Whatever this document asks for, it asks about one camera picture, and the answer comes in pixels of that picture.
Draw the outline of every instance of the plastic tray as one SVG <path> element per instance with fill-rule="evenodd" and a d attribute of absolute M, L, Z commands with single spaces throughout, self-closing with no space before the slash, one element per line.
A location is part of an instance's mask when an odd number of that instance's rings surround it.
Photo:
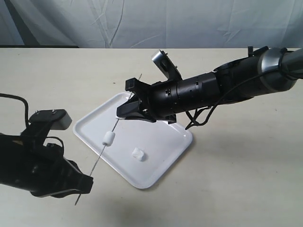
<path fill-rule="evenodd" d="M 116 123 L 116 108 L 128 98 L 129 93 L 117 94 L 77 121 L 73 132 L 99 155 L 105 133 Z M 115 133 L 112 146 L 105 148 L 101 158 L 139 189 L 151 187 L 192 142 L 191 132 L 183 126 L 162 121 L 120 120 Z M 144 161 L 132 156 L 135 147 L 145 152 Z"/>

